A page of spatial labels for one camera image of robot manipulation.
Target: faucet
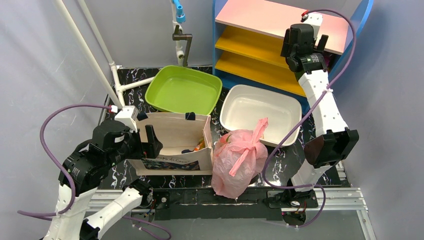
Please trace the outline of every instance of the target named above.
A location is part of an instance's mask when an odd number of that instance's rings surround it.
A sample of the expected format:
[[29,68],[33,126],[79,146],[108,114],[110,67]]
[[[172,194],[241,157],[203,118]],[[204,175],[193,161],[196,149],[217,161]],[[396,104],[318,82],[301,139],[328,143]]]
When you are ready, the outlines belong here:
[[180,30],[180,25],[175,25],[175,31],[172,34],[172,40],[174,41],[179,41],[179,40],[185,40],[187,41],[186,45],[185,45],[185,53],[184,55],[179,55],[178,57],[184,58],[183,62],[182,62],[182,66],[183,67],[187,67],[187,59],[189,58],[189,52],[190,52],[190,47],[192,45],[192,39],[193,39],[193,35],[192,34],[183,34],[183,31]]
[[186,15],[183,11],[183,6],[180,3],[180,0],[172,0],[173,4],[175,4],[176,8],[176,22],[182,24],[186,21]]

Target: gray floor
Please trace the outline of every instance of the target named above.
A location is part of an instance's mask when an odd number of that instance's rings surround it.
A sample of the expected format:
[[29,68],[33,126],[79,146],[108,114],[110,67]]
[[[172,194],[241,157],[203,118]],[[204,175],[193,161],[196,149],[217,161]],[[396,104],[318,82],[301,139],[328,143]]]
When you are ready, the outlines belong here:
[[[296,230],[275,226],[261,219],[177,219],[154,221],[168,228],[172,240],[364,240],[356,211],[326,211],[311,225]],[[154,230],[162,238],[166,233]],[[153,240],[145,232],[132,228],[129,220],[117,222],[102,240]]]

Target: pink shelf board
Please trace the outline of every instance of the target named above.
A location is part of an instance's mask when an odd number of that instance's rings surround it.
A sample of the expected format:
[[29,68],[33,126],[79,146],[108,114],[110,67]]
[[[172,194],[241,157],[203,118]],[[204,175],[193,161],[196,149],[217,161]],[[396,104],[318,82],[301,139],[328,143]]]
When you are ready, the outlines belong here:
[[[301,23],[303,12],[305,9],[267,0],[228,0],[215,22],[283,39],[286,29]],[[328,35],[325,50],[341,55],[345,50],[349,25],[341,17],[322,15],[318,39],[321,35]]]

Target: blue faucet handle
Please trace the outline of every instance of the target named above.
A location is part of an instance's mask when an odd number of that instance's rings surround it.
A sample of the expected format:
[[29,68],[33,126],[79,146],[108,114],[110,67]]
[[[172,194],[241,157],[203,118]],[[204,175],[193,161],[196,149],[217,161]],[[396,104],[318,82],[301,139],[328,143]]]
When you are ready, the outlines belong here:
[[173,0],[176,9],[176,22],[182,24],[186,21],[186,15],[183,11],[183,6],[180,4],[180,0]]

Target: pvc pipe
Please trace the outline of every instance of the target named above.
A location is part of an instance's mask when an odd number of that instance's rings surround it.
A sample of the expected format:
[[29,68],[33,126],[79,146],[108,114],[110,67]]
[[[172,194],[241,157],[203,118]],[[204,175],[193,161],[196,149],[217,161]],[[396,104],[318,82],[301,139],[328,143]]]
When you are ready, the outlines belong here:
[[136,81],[136,82],[133,82],[133,83],[130,83],[130,84],[127,84],[127,85],[122,85],[121,89],[122,89],[122,91],[126,91],[128,89],[140,87],[141,85],[151,83],[154,78],[155,77],[150,77],[150,78],[146,78],[146,79],[143,79],[143,80],[140,80],[140,81]]
[[93,19],[93,17],[92,17],[92,15],[91,15],[91,13],[90,13],[89,8],[87,7],[86,2],[85,2],[84,0],[78,0],[78,3],[79,3],[79,6],[80,6],[80,7],[81,7],[81,9],[82,9],[82,12],[83,12],[83,13],[84,13],[84,15],[85,15],[85,18],[86,18],[86,19],[87,19],[87,21],[88,21],[88,24],[89,24],[89,25],[90,25],[90,27],[91,27],[91,30],[93,31],[93,33],[94,33],[94,35],[95,35],[95,38],[96,38],[96,39],[97,39],[97,41],[98,41],[98,44],[99,44],[99,45],[100,45],[100,47],[101,47],[101,50],[103,50],[104,56],[106,56],[106,59],[107,59],[107,61],[109,62],[109,65],[110,65],[110,66],[114,65],[114,64],[115,64],[115,62],[112,60],[112,56],[111,56],[111,54],[109,53],[108,48],[106,47],[105,41],[103,41],[102,35],[100,34],[99,29],[97,28],[97,25],[96,25],[96,23],[94,22],[94,19]]
[[119,102],[122,104],[122,106],[125,106],[124,91],[121,90],[121,83],[119,81],[118,76],[118,68],[115,64],[113,64],[112,66],[110,66],[110,70],[112,71],[113,82],[115,83],[115,90],[116,94],[118,95]]
[[118,108],[122,108],[122,104],[119,101],[117,95],[115,94],[115,91],[109,84],[108,79],[106,78],[105,74],[103,74],[102,69],[99,66],[99,63],[97,63],[95,57],[93,56],[93,53],[90,51],[89,46],[87,45],[86,41],[84,40],[83,35],[81,35],[81,32],[78,30],[77,25],[75,24],[74,20],[72,19],[71,14],[69,13],[68,9],[66,8],[64,2],[62,0],[55,0],[54,3],[57,6],[57,9],[62,14],[62,16],[65,18],[66,23],[68,24],[70,30],[76,37],[76,40],[81,47],[82,52],[84,53],[85,57],[88,60],[88,63],[91,65],[91,68],[93,69],[94,73],[97,75],[97,78],[100,80],[101,84],[103,85],[106,92],[109,94],[110,99],[113,101],[113,103],[118,106]]
[[[183,28],[177,22],[177,9],[175,7],[174,1],[170,0],[170,2],[171,2],[171,8],[172,8],[172,32],[175,31],[176,25],[179,25],[179,29],[183,31]],[[176,53],[176,59],[178,60],[178,66],[182,66],[184,61],[184,51],[183,51],[183,46],[181,45],[181,42],[179,40],[175,41],[175,53]]]

